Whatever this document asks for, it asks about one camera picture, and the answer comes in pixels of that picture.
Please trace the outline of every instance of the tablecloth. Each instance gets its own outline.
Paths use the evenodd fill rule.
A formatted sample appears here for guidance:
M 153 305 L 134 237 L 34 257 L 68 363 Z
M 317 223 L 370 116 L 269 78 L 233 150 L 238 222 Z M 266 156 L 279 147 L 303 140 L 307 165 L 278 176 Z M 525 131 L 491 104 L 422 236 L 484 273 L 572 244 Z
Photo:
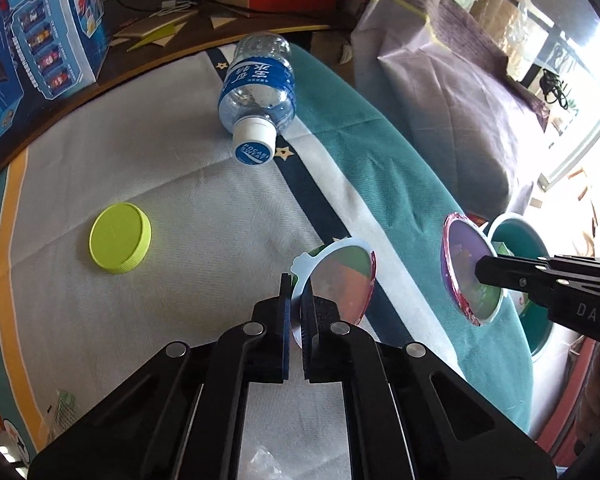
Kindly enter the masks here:
M 476 328 L 440 275 L 446 215 L 459 207 L 411 145 L 359 94 L 293 48 L 298 117 L 273 162 L 232 159 L 216 106 L 234 46 L 153 70 L 59 121 L 0 175 L 0 412 L 31 456 L 58 390 L 93 407 L 162 346 L 194 346 L 278 293 L 295 256 L 336 238 L 374 248 L 362 326 L 427 344 L 526 429 L 531 359 L 510 301 Z M 88 234 L 111 203 L 152 223 L 141 265 L 113 275 Z M 244 452 L 263 445 L 295 479 L 349 478 L 342 393 L 307 384 L 291 354 L 284 385 L 250 388 Z

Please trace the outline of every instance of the blue box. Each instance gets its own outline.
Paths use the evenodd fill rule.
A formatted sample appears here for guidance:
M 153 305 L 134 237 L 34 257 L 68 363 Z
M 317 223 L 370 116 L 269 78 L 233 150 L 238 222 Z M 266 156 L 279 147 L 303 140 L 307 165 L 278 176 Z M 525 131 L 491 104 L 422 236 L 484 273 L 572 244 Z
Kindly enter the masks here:
M 103 13 L 102 0 L 0 0 L 0 138 L 96 81 Z

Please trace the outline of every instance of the paper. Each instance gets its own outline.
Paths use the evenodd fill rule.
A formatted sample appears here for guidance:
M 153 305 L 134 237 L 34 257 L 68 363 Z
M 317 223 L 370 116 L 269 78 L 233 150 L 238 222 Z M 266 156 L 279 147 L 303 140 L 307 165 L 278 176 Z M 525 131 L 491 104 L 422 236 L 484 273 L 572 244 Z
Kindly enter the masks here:
M 142 38 L 142 40 L 138 41 L 134 46 L 130 47 L 127 52 L 131 50 L 135 50 L 136 48 L 140 48 L 149 43 L 155 43 L 155 41 L 162 40 L 163 38 L 172 38 L 175 36 L 178 31 L 183 27 L 184 23 L 179 23 L 178 25 L 173 25 L 170 23 L 169 25 L 165 25 L 164 27 L 159 28 L 158 30 L 152 32 L 148 36 Z
M 175 23 L 181 23 L 188 20 L 191 16 L 198 13 L 197 9 L 180 10 L 168 14 L 158 14 L 150 16 L 144 20 L 133 23 L 129 27 L 114 34 L 115 38 L 146 38 L 150 34 L 155 34 L 158 30 Z
M 226 25 L 229 22 L 232 22 L 236 18 L 226 18 L 224 16 L 211 16 L 209 17 L 209 19 L 211 20 L 211 25 L 213 26 L 213 28 L 218 28 L 222 27 L 223 25 Z
M 116 38 L 115 40 L 111 41 L 111 43 L 109 43 L 109 46 L 116 46 L 120 43 L 125 43 L 125 41 L 129 41 L 129 38 Z
M 155 40 L 154 44 L 156 45 L 160 45 L 160 46 L 166 46 L 167 43 L 169 43 L 174 37 L 175 35 L 180 31 L 180 29 L 184 27 L 184 23 L 181 23 L 179 25 L 175 26 L 175 34 L 171 34 L 170 36 L 165 36 L 164 38 L 160 38 L 159 40 Z

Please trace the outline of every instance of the bottle cap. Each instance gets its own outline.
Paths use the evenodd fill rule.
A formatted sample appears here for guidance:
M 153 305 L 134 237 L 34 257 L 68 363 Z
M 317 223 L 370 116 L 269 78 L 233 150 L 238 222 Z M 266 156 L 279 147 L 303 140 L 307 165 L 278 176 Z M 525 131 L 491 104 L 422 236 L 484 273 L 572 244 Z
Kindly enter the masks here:
M 138 207 L 122 202 L 107 207 L 89 234 L 89 252 L 103 269 L 119 274 L 134 269 L 149 250 L 151 224 Z
M 245 117 L 234 125 L 234 154 L 240 162 L 257 166 L 276 151 L 276 127 L 261 117 Z

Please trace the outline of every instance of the blue bottle label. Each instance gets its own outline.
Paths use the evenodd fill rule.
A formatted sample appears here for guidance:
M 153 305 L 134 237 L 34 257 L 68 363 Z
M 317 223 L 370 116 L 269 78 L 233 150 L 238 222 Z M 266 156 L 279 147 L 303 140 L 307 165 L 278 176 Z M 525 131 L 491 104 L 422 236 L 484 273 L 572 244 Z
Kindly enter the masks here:
M 248 57 L 232 66 L 224 79 L 220 92 L 222 101 L 231 90 L 242 85 L 266 85 L 276 90 L 284 90 L 296 110 L 296 83 L 294 75 L 286 66 L 270 57 Z
M 259 142 L 245 142 L 235 149 L 235 158 L 250 166 L 256 166 L 267 162 L 271 158 L 271 152 Z

